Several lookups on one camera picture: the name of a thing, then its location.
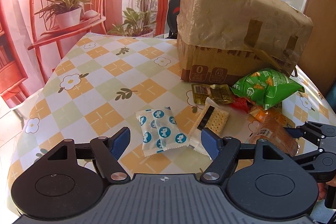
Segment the orange food package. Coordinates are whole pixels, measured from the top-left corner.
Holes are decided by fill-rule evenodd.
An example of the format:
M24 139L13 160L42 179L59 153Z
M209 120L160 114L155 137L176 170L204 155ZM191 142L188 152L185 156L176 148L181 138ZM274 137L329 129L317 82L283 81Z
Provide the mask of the orange food package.
M271 107L268 110L263 110L260 106L253 106L249 112L257 121L263 122L266 116L274 118L282 127L295 128L295 123L288 117L282 114L282 108Z
M296 140L274 118L266 116L258 130L252 134L249 143L255 144L259 139L266 139L290 156L297 154L299 145Z

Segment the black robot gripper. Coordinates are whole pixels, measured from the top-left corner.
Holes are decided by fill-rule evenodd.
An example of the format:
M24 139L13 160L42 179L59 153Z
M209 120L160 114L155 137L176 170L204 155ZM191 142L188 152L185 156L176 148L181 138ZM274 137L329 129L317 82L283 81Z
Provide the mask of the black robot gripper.
M242 144L204 128L202 144L213 162L199 180L195 174L131 179L118 163L130 143L126 127L87 144L66 139L15 180L11 195L22 213L15 224L313 223L316 182L336 174L335 129L314 122L286 128L318 146L290 157L267 140ZM77 159L92 160L96 173ZM235 172L247 159L253 164ZM336 208L334 187L325 205Z

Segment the wooden door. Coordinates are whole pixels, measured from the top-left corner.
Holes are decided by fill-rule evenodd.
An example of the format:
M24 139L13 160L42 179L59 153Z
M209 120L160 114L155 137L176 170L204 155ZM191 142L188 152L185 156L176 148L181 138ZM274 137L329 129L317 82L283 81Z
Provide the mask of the wooden door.
M314 28L298 65L326 95L336 78L336 0L308 0L304 13Z

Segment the brown food packet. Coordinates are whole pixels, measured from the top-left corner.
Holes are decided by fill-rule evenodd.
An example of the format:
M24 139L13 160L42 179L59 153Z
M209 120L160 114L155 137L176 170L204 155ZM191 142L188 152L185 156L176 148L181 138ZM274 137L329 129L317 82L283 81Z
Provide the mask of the brown food packet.
M297 154L299 145L296 140L272 117L266 116L258 130L252 134L249 143L256 144L257 140L266 139L277 148L290 156Z
M215 103L230 104L233 94L228 85L192 84L193 99L197 105L204 105L209 97Z

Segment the person's hand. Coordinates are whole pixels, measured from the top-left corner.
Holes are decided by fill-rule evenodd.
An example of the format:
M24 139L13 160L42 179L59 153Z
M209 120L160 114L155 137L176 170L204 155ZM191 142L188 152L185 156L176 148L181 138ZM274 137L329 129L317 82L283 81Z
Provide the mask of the person's hand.
M329 186L336 187L336 176L331 181L327 182L327 184Z
M319 197L317 198L317 200L322 200L322 199L325 199L326 198L326 195L327 195L327 190L325 187L325 183L318 183L317 184L318 188L319 188Z

